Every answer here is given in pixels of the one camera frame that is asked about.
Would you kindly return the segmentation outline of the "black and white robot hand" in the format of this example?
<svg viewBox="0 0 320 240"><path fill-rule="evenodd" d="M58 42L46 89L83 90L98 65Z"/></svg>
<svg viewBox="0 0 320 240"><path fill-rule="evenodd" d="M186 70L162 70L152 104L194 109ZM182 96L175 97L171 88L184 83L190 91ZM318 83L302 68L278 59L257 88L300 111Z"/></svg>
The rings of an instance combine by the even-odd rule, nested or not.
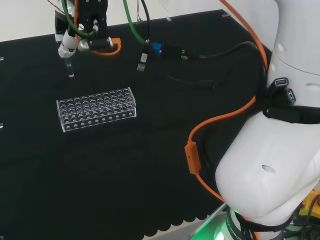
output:
<svg viewBox="0 0 320 240"><path fill-rule="evenodd" d="M76 50L100 56L115 55L121 41L110 38L107 26L107 0L57 0L55 41L58 55L67 59Z"/></svg>

